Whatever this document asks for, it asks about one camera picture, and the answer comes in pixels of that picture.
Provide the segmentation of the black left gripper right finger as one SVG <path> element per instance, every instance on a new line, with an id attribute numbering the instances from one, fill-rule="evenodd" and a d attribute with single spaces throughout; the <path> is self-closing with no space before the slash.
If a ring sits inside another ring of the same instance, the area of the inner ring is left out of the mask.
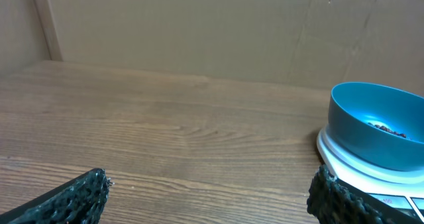
<path id="1" fill-rule="evenodd" d="M 407 215 L 332 175 L 326 165 L 309 188 L 307 212 L 320 224 L 420 224 Z"/>

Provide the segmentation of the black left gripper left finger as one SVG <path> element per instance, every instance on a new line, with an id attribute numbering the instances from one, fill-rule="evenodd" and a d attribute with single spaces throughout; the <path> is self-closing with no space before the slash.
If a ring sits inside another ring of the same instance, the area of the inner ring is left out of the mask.
<path id="1" fill-rule="evenodd" d="M 1 224 L 98 224 L 112 185 L 104 169 L 94 168 L 1 214 Z"/>

